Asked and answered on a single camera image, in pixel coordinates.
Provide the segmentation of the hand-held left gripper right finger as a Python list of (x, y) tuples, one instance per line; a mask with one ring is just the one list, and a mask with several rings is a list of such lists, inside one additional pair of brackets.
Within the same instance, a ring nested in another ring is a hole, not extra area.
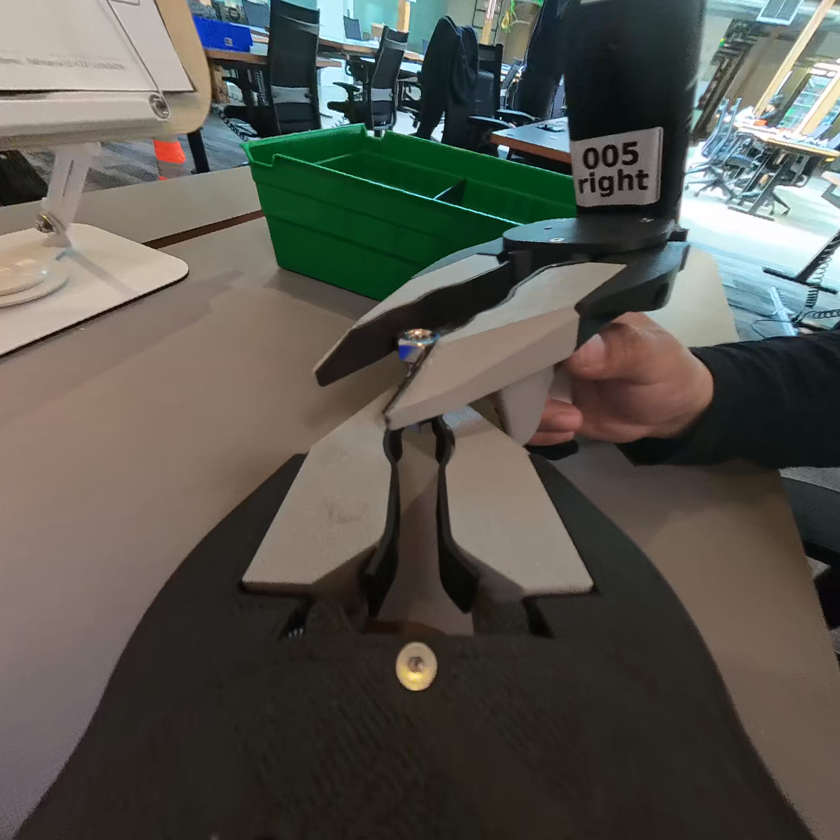
[(594, 582), (528, 451), (485, 418), (435, 418), (439, 577), (463, 613)]

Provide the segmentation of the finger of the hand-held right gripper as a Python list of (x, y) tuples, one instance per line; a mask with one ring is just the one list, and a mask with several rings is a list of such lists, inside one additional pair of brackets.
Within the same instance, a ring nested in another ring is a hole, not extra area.
[(396, 351), (412, 329), (445, 332), (502, 303), (516, 285), (515, 264), (476, 254), (410, 279), (360, 318), (314, 369), (327, 386)]
[(420, 424), (552, 371), (576, 348), (577, 304), (625, 267), (581, 262), (534, 272), (502, 303), (436, 341), (384, 410), (385, 425)]

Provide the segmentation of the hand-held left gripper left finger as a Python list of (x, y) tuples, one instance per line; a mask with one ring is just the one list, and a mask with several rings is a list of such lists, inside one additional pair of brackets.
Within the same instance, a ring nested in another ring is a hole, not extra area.
[(366, 604), (378, 616), (398, 565), (403, 432), (349, 420), (304, 456), (247, 570), (250, 592)]

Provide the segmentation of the silver hex bolt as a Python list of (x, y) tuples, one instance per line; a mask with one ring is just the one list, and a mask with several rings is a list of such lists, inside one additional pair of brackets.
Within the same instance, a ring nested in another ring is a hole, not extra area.
[(396, 353), (408, 371), (417, 369), (428, 357), (440, 333), (431, 329), (409, 329), (401, 332), (396, 340)]

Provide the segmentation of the green plastic bin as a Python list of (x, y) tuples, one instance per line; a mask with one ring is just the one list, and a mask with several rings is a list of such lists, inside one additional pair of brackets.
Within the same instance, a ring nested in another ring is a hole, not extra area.
[[(244, 151), (278, 266), (376, 301), (515, 226), (576, 215), (568, 175), (362, 125)], [(434, 200), (461, 179), (462, 206)]]

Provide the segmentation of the person's right forearm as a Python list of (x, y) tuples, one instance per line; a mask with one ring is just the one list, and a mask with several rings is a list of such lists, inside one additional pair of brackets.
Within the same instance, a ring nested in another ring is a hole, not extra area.
[(772, 469), (839, 466), (839, 332), (818, 332), (690, 352), (713, 394), (674, 438), (618, 448), (641, 466), (713, 466), (744, 459)]

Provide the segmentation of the person's right hand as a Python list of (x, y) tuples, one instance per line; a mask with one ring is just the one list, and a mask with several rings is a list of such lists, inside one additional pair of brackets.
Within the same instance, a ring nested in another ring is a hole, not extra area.
[(529, 444), (563, 445), (581, 435), (628, 444), (676, 438), (708, 409), (708, 368), (643, 313), (627, 313), (585, 342), (558, 371), (570, 396), (550, 398)]

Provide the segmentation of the background wooden desk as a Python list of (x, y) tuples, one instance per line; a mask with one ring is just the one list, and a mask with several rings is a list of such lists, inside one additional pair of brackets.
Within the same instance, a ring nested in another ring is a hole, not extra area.
[(571, 142), (567, 118), (525, 124), (494, 132), (490, 142), (510, 161), (571, 175)]

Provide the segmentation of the long wooden desk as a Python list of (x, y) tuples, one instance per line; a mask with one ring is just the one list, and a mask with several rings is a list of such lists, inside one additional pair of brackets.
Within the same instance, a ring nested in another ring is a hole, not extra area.
[(750, 149), (756, 150), (751, 165), (729, 184), (725, 204), (738, 213), (770, 218), (776, 204), (789, 213), (790, 207), (778, 196), (778, 190), (804, 186), (813, 175), (838, 161), (838, 143), (819, 143), (746, 123), (741, 123), (737, 132), (740, 139), (749, 141)]

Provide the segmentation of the black jacket on chair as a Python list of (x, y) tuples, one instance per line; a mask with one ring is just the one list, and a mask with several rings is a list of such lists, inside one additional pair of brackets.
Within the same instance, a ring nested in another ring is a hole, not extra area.
[(469, 118), (479, 75), (479, 41), (471, 27), (441, 17), (434, 28), (419, 73), (421, 107), (417, 138), (431, 140), (440, 122), (442, 142), (466, 148)]

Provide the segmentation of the black office chair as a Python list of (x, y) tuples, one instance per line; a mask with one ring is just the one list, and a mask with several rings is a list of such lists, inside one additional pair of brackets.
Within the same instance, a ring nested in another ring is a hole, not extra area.
[(341, 101), (329, 101), (327, 108), (350, 124), (363, 124), (381, 137), (396, 124), (397, 82), (407, 47), (408, 32), (384, 27), (373, 58), (348, 56), (351, 82), (337, 81), (346, 92)]
[(322, 128), (319, 106), (317, 9), (284, 1), (269, 3), (267, 54), (260, 63), (223, 63), (234, 73), (243, 104), (217, 111), (242, 141)]

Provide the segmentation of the orange traffic cone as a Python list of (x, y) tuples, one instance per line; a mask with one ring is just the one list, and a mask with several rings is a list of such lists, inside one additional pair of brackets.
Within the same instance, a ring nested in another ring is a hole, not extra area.
[(183, 147), (178, 139), (153, 140), (159, 181), (191, 174)]

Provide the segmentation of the wooden book stand white base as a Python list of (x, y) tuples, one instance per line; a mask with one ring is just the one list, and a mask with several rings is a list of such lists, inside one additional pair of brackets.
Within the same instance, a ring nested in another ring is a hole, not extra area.
[(1, 90), (2, 151), (50, 150), (54, 164), (31, 227), (2, 234), (1, 355), (183, 280), (187, 264), (75, 221), (105, 143), (174, 140), (199, 129), (211, 83), (187, 2), (156, 2), (192, 91)]

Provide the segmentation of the dark chair seat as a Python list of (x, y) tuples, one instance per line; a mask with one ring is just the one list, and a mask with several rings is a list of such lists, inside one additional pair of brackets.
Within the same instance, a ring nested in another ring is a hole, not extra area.
[(783, 475), (782, 482), (794, 515), (805, 555), (839, 572), (839, 489), (824, 480)]

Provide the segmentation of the small blue storage bin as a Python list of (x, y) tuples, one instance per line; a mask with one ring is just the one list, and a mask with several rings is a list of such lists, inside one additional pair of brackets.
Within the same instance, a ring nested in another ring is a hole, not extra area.
[(249, 53), (253, 46), (251, 30), (245, 25), (198, 15), (193, 15), (192, 20), (205, 49)]

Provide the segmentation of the printed instruction sheet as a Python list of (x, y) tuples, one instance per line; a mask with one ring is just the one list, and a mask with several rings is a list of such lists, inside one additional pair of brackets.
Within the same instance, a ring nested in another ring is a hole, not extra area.
[(193, 90), (154, 1), (2, 1), (1, 90)]

